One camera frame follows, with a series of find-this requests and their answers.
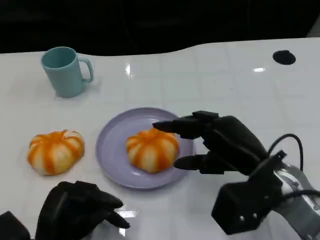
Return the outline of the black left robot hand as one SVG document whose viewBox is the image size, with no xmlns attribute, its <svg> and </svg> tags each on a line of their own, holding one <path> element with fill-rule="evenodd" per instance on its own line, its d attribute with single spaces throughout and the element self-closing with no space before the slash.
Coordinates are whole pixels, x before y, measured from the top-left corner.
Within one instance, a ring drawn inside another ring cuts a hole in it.
<svg viewBox="0 0 320 240">
<path fill-rule="evenodd" d="M 96 184 L 62 181 L 47 195 L 39 213 L 36 240 L 81 240 L 107 221 L 122 229 L 130 228 L 116 209 L 123 206 L 116 196 Z"/>
</svg>

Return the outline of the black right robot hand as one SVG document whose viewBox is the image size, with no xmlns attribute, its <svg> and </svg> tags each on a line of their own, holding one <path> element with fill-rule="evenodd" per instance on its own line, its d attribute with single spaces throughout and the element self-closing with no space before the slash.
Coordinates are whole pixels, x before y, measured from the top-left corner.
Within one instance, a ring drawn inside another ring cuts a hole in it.
<svg viewBox="0 0 320 240">
<path fill-rule="evenodd" d="M 219 116 L 201 110 L 174 120 L 155 122 L 153 127 L 178 134 L 182 139 L 203 139 L 208 152 L 177 159 L 173 164 L 177 169 L 215 175 L 235 171 L 249 176 L 269 156 L 260 140 L 232 115 Z"/>
</svg>

